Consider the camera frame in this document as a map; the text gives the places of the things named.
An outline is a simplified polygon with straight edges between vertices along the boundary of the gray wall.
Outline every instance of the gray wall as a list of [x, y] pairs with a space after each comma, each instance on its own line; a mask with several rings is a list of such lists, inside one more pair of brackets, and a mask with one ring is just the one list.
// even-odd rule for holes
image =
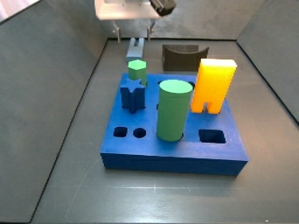
[[106, 43], [94, 0], [43, 0], [0, 25], [0, 222], [32, 218]]
[[0, 1], [0, 23], [40, 0]]
[[299, 122], [299, 1], [266, 0], [238, 43]]
[[[154, 38], [238, 39], [265, 0], [176, 0], [172, 14], [158, 20]], [[120, 20], [122, 37], [146, 37], [150, 19]], [[112, 24], [102, 21], [114, 38]]]

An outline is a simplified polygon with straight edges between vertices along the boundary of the foam piece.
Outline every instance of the foam piece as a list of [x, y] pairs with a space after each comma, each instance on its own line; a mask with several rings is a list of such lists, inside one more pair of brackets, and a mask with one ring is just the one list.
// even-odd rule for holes
[[140, 83], [142, 79], [126, 79], [126, 84], [120, 85], [123, 108], [130, 109], [132, 114], [146, 108], [146, 87]]
[[163, 70], [198, 72], [208, 51], [208, 47], [199, 51], [198, 45], [163, 45]]
[[[127, 82], [127, 77], [126, 73], [120, 85]], [[249, 155], [227, 101], [223, 102], [219, 115], [188, 111], [179, 142], [166, 142], [156, 136], [158, 82], [170, 79], [195, 82], [192, 75], [148, 74], [144, 93], [147, 105], [135, 114], [120, 107], [118, 91], [100, 146], [106, 168], [239, 175]]]
[[230, 83], [238, 68], [233, 59], [203, 59], [191, 100], [191, 112], [200, 113], [208, 103], [208, 113], [220, 112], [230, 90]]
[[146, 62], [140, 59], [132, 60], [128, 62], [127, 68], [130, 79], [132, 81], [142, 79], [142, 84], [146, 86]]
[[192, 85], [183, 80], [166, 80], [159, 86], [156, 135], [174, 142], [183, 136]]
[[144, 56], [144, 46], [146, 46], [146, 39], [140, 38], [136, 43], [136, 39], [130, 39], [127, 54], [126, 54], [126, 62], [131, 60], [142, 60]]

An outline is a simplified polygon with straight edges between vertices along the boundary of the blue base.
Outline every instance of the blue base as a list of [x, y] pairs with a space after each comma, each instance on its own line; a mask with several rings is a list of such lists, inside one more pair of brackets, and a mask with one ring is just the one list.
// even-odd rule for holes
[[170, 79], [196, 81], [192, 75], [148, 74], [146, 109], [139, 109], [135, 114], [122, 108], [118, 90], [100, 148], [106, 168], [238, 176], [249, 162], [249, 155], [227, 101], [219, 115], [188, 112], [179, 142], [166, 142], [156, 136], [158, 83]]

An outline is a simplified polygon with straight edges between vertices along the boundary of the round hole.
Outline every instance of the round hole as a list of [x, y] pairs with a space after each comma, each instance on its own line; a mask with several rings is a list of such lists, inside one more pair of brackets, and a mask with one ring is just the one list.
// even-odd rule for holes
[[134, 131], [134, 136], [135, 136], [136, 138], [142, 138], [142, 137], [144, 137], [144, 136], [146, 136], [146, 130], [144, 130], [143, 128], [138, 128], [138, 129], [135, 129], [135, 131]]

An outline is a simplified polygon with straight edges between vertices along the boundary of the blue star block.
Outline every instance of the blue star block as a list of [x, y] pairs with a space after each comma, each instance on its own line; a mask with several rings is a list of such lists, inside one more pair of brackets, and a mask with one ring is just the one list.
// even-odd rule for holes
[[146, 87], [140, 83], [142, 79], [126, 79], [126, 84], [120, 85], [123, 108], [130, 109], [132, 114], [146, 108]]

